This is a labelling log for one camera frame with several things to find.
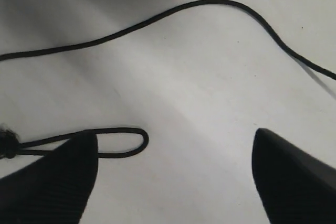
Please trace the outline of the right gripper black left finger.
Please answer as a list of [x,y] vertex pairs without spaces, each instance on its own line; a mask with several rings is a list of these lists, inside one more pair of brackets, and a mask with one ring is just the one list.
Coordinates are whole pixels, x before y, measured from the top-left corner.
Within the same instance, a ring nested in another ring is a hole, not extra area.
[[97,137],[84,132],[1,178],[1,223],[79,223],[98,166]]

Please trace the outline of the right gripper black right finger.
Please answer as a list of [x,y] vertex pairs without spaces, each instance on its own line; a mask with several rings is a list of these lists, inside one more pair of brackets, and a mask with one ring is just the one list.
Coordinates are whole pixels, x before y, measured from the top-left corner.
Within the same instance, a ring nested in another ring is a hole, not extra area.
[[270,223],[335,223],[335,168],[258,129],[252,174]]

